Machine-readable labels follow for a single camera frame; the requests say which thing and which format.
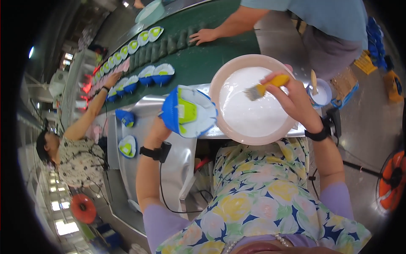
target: lip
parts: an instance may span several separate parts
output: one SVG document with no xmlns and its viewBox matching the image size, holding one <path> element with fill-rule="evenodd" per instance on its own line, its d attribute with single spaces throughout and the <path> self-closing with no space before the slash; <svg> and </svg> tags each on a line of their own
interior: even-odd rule
<svg viewBox="0 0 406 254">
<path fill-rule="evenodd" d="M 276 250 L 282 250 L 279 246 L 276 246 L 272 243 L 254 243 L 250 244 L 238 252 L 236 254 L 255 254 L 257 252 L 262 252 L 262 251 L 276 251 Z"/>
</svg>

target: concrete floor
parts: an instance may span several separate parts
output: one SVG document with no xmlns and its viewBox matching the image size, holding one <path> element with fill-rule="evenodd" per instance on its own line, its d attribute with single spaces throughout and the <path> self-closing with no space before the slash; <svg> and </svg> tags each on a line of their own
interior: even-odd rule
<svg viewBox="0 0 406 254">
<path fill-rule="evenodd" d="M 365 5 L 368 14 L 374 16 L 380 24 L 379 17 L 367 3 Z M 107 18 L 95 41 L 107 47 L 114 45 L 116 40 L 134 25 L 136 13 L 135 10 L 120 5 Z M 399 55 L 388 38 L 384 26 L 380 25 L 387 36 L 384 38 L 387 54 L 392 56 L 395 72 L 401 78 L 401 83 L 405 84 L 406 75 Z M 403 103 L 390 104 L 388 102 L 382 79 L 383 73 L 380 70 L 367 76 L 358 67 L 351 66 L 351 68 L 358 78 L 359 89 L 348 104 L 340 110 L 342 127 L 342 137 L 339 142 L 340 153 L 343 160 L 379 172 L 387 156 L 397 147 L 402 127 Z M 310 175 L 314 170 L 314 160 L 311 159 Z M 365 225 L 372 233 L 376 233 L 388 217 L 376 206 L 377 178 L 347 166 L 345 166 L 345 171 L 355 220 Z M 317 173 L 316 177 L 315 185 L 320 193 Z M 310 192 L 314 192 L 311 182 L 308 182 Z M 130 247 L 131 243 L 138 243 L 148 252 L 150 251 L 146 238 L 115 219 L 107 206 L 98 210 L 98 213 L 103 220 L 111 223 L 113 228 L 122 234 L 127 247 Z"/>
</svg>

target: gray pants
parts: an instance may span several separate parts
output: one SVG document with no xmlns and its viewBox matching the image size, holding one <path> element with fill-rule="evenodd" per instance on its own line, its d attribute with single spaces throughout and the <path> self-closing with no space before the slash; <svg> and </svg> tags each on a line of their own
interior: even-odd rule
<svg viewBox="0 0 406 254">
<path fill-rule="evenodd" d="M 303 33 L 310 66 L 318 78 L 329 81 L 361 55 L 361 41 L 347 41 L 307 26 Z"/>
</svg>

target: yellow crate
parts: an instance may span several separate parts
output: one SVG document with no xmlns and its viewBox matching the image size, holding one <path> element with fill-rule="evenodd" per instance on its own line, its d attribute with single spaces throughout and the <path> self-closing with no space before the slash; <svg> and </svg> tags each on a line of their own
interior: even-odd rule
<svg viewBox="0 0 406 254">
<path fill-rule="evenodd" d="M 368 56 L 369 51 L 364 50 L 362 51 L 361 56 L 354 61 L 355 66 L 360 68 L 363 72 L 369 75 L 371 72 L 376 70 L 378 67 L 372 64 L 371 58 Z"/>
</svg>

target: pearl necklace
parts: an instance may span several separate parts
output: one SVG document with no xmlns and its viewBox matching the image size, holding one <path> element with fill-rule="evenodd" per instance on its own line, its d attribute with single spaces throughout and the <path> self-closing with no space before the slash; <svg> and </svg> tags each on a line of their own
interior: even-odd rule
<svg viewBox="0 0 406 254">
<path fill-rule="evenodd" d="M 287 243 L 287 241 L 281 237 L 280 234 L 273 234 L 274 237 L 276 237 L 276 239 L 281 242 L 281 244 L 285 247 L 290 247 L 290 245 Z M 238 241 L 232 241 L 231 243 L 228 243 L 225 247 L 225 252 L 223 254 L 229 254 L 232 249 L 235 247 L 235 245 L 237 244 Z"/>
</svg>

